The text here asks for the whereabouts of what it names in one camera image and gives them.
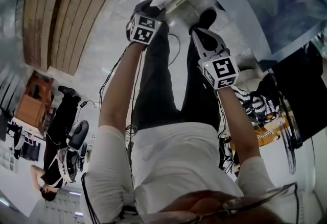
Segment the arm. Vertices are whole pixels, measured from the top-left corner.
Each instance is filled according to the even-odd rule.
[[[37,178],[43,176],[44,174],[45,171],[43,169],[39,168],[38,166],[31,165],[31,177],[33,181],[33,186],[37,191],[39,191],[41,187],[37,181]]]
[[[258,139],[254,128],[234,91],[230,87],[226,87],[218,90],[218,93],[241,165],[249,158],[260,157]]]
[[[144,49],[145,45],[141,43],[133,43],[127,48],[104,97],[99,127],[112,126],[125,134],[136,69]]]

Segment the cable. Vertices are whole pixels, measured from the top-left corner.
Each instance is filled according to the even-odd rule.
[[[111,69],[109,75],[107,76],[107,79],[106,81],[104,82],[104,84],[102,85],[102,87],[100,88],[100,91],[99,91],[99,104],[100,104],[100,110],[101,110],[101,106],[102,106],[102,95],[103,95],[103,92],[104,92],[104,88],[106,87],[106,84],[108,83],[113,71],[116,69],[116,67],[118,66],[118,64],[120,63],[121,59],[123,58],[127,48],[130,46],[130,44],[125,48],[125,50],[123,51],[122,55],[119,57],[117,63],[113,66],[113,68]]]
[[[298,224],[299,215],[300,215],[300,201],[298,199],[298,194],[297,194],[297,184],[295,184],[294,193],[296,198],[296,224]]]
[[[220,107],[220,110],[221,110],[221,115],[222,115],[222,119],[223,119],[223,124],[224,124],[224,128],[223,130],[221,131],[221,133],[218,134],[218,141],[220,143],[220,139],[221,139],[221,136],[222,134],[227,130],[227,120],[226,120],[226,115],[225,115],[225,111],[222,107],[222,104],[220,102],[220,99],[219,99],[219,96],[218,96],[218,92],[215,91],[215,94],[216,94],[216,98],[217,98],[217,101],[218,101],[218,104],[219,104],[219,107]],[[227,161],[227,159],[229,158],[229,156],[226,156],[226,153],[225,153],[225,146],[224,148],[221,146],[221,144],[219,144],[219,148],[221,149],[223,155],[224,155],[224,161],[222,164],[220,164],[221,166],[221,169],[223,170],[223,165],[224,163]]]
[[[225,170],[225,173],[228,173],[232,169],[233,163],[234,163],[234,160],[232,160],[231,163],[228,165],[227,169]]]
[[[88,103],[88,102],[93,103],[93,107],[94,108],[97,108],[97,105],[96,104],[100,104],[100,103],[95,103],[94,101],[91,101],[90,99],[88,101],[86,101],[86,103]]]
[[[168,35],[171,35],[171,36],[174,36],[174,37],[176,37],[177,38],[177,40],[178,40],[178,43],[179,43],[179,49],[178,49],[178,53],[177,53],[177,55],[175,56],[175,58],[168,64],[168,67],[170,66],[170,65],[172,65],[173,64],[173,62],[175,62],[176,61],[176,59],[177,59],[177,57],[178,57],[178,55],[180,54],[180,46],[181,46],[181,44],[180,44],[180,40],[179,40],[179,38],[176,36],[176,35],[174,35],[174,34],[168,34]]]
[[[130,137],[129,137],[129,144],[128,144],[128,160],[129,160],[129,165],[132,166],[132,120],[133,120],[133,111],[134,111],[134,100],[135,100],[135,92],[136,92],[136,85],[137,85],[137,81],[138,81],[138,76],[139,76],[139,72],[141,70],[141,64],[142,64],[142,55],[143,52],[141,52],[141,57],[139,59],[139,67],[138,67],[138,72],[137,72],[137,76],[136,76],[136,81],[134,84],[134,91],[133,91],[133,97],[132,97],[132,111],[131,111],[131,124],[130,124]]]
[[[88,194],[87,194],[87,191],[86,191],[86,186],[85,186],[85,176],[86,176],[86,173],[84,173],[82,175],[82,187],[83,187],[83,192],[84,192],[84,197],[85,197],[85,201],[86,201],[86,204],[87,204],[87,208],[88,208],[88,211],[90,213],[90,218],[91,218],[91,221],[93,224],[100,224],[100,221],[91,205],[91,202],[88,198]]]

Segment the eyeglasses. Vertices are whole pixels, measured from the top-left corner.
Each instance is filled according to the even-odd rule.
[[[233,198],[229,201],[224,202],[221,208],[212,214],[197,216],[192,212],[163,212],[148,214],[143,216],[133,216],[130,218],[122,219],[115,224],[197,224],[201,223],[203,219],[220,216],[226,217],[232,214],[236,214],[240,211],[246,211],[264,203],[267,203],[278,197],[288,197],[291,195],[297,195],[297,183],[285,185],[281,188],[276,188],[265,192],[258,196],[244,196]]]

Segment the person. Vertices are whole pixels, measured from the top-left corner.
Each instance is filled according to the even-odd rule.
[[[19,160],[21,149],[25,143],[25,137],[21,134],[21,127],[14,122],[7,125],[7,130],[8,133],[10,131],[14,132],[14,149],[10,148],[10,150],[14,152],[15,159]]]
[[[59,171],[57,152],[59,149],[67,147],[67,134],[73,127],[78,103],[81,100],[74,89],[64,86],[59,86],[58,89],[64,94],[64,97],[46,135],[43,169],[31,165],[33,186],[49,202],[55,199],[58,190],[67,183]],[[44,181],[42,187],[38,183],[38,178]]]
[[[216,12],[207,10],[192,29],[209,29],[215,19]],[[282,222],[265,207],[214,214],[227,201],[232,205],[238,202],[233,198],[263,194],[274,186],[252,124],[230,87],[218,90],[218,94],[241,163],[237,182],[218,168],[220,106],[213,87],[198,68],[199,55],[192,39],[185,99],[181,111],[176,108],[168,69],[168,32],[163,22],[145,55],[132,118],[137,129],[132,174],[125,150],[126,117],[145,45],[131,43],[127,47],[108,86],[80,200],[85,222],[197,223],[189,222],[194,215],[201,223]],[[137,215],[142,220],[129,221]],[[93,222],[94,216],[99,221]]]

